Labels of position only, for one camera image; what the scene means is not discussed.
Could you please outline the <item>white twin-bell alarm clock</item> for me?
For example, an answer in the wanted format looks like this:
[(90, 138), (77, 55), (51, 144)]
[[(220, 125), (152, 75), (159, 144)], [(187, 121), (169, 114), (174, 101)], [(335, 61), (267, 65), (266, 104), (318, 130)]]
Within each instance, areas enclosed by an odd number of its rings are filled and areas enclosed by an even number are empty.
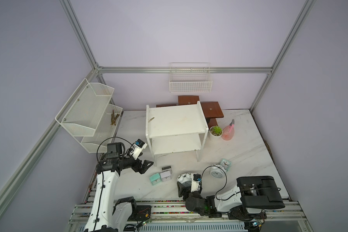
[(191, 187), (192, 184), (192, 173), (183, 173), (177, 178), (177, 183), (182, 184), (184, 187)]
[(220, 164), (212, 165), (210, 167), (210, 175), (213, 178), (222, 179), (226, 176), (226, 172), (227, 170), (225, 167)]

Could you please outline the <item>mint square alarm clock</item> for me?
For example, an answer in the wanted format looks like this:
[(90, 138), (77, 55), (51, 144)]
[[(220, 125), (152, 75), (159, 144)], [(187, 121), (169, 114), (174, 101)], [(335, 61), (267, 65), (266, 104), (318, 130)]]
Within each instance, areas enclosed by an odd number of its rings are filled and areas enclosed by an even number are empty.
[(227, 159), (222, 159), (221, 162), (220, 162), (220, 165), (226, 170), (228, 171), (231, 167), (231, 162)]

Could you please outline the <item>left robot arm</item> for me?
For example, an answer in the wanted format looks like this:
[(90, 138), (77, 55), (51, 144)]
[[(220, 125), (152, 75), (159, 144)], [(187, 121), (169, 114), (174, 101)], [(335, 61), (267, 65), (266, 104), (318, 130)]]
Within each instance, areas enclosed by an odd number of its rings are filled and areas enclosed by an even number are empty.
[(153, 165), (152, 161), (139, 159), (146, 147), (147, 144), (140, 139), (128, 150), (123, 143), (107, 145), (105, 157), (96, 166), (96, 194), (85, 232), (122, 232), (128, 219), (137, 214), (133, 197), (115, 202), (114, 195), (122, 170), (131, 168), (144, 174)]

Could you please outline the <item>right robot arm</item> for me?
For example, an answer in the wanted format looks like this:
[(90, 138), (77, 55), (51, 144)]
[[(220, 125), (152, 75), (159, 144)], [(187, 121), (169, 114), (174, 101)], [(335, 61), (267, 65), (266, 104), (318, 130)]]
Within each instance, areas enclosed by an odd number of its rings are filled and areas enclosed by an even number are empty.
[(252, 221), (266, 218), (265, 210), (285, 207), (280, 188), (271, 176), (239, 177), (231, 190), (202, 197), (200, 175), (186, 173), (177, 178), (177, 188), (188, 211), (209, 218), (226, 214), (229, 219)]

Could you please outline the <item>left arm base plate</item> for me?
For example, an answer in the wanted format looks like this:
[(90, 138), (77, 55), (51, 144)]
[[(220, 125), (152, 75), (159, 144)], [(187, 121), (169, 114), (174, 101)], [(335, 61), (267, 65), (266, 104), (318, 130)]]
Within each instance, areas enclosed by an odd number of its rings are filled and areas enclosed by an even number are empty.
[(146, 221), (150, 219), (152, 206), (137, 206), (132, 214), (130, 215), (128, 221)]

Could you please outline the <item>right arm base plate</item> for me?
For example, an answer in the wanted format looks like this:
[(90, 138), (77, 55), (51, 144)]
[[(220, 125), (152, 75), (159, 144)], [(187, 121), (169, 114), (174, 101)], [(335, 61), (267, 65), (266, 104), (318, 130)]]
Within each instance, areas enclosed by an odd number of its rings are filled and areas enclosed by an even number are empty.
[(236, 219), (244, 222), (266, 219), (266, 213), (264, 210), (261, 210), (259, 213), (256, 214), (251, 214), (243, 206), (237, 206), (230, 209), (227, 212), (227, 215), (229, 219)]

